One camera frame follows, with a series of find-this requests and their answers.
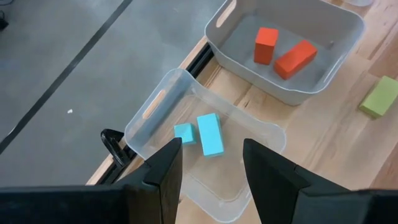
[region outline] gray floor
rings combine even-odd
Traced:
[[[1,139],[121,2],[16,0],[7,8],[10,26],[0,32]],[[133,0],[0,155],[0,186],[84,184],[108,155],[101,130],[124,130],[222,3]]]

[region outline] orange foam block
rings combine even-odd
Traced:
[[[309,41],[302,40],[275,61],[274,70],[284,80],[307,66],[317,56],[318,50]]]
[[[254,46],[254,62],[269,65],[274,54],[279,31],[277,29],[261,27]]]

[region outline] wooden surface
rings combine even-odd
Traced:
[[[375,0],[369,7],[354,7],[339,0],[330,2],[361,15],[367,31],[331,85],[304,104],[287,106],[221,68],[214,59],[198,81],[256,118],[283,127],[287,133],[283,156],[299,165],[353,190],[398,189],[398,102],[379,119],[371,119],[358,110],[380,77],[398,79],[398,1]],[[205,42],[203,38],[198,43],[182,68]],[[126,173],[141,162],[134,160]],[[104,161],[88,184],[95,182],[106,165]],[[177,223],[215,221],[191,200],[182,198]],[[253,202],[236,223],[260,223]]]

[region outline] black clamp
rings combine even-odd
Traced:
[[[0,31],[4,30],[8,26],[8,22],[4,18],[0,18]]]
[[[132,152],[128,146],[125,146],[123,149],[120,148],[119,142],[122,140],[123,136],[124,133],[112,129],[104,129],[101,132],[102,142],[113,156],[115,164],[120,168],[128,165],[131,162],[132,157],[131,155],[128,155]]]

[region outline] foam block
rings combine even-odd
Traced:
[[[205,157],[220,156],[224,153],[220,117],[218,114],[206,114],[197,117],[200,141]]]
[[[398,82],[382,77],[373,91],[365,97],[359,109],[373,118],[383,116],[398,96]]]
[[[254,62],[269,65],[278,41],[277,29],[261,27],[256,37],[254,46]]]
[[[182,138],[182,144],[196,144],[195,128],[191,123],[174,126],[174,137]]]
[[[307,66],[317,56],[318,50],[309,41],[302,40],[275,61],[274,70],[284,80]]]

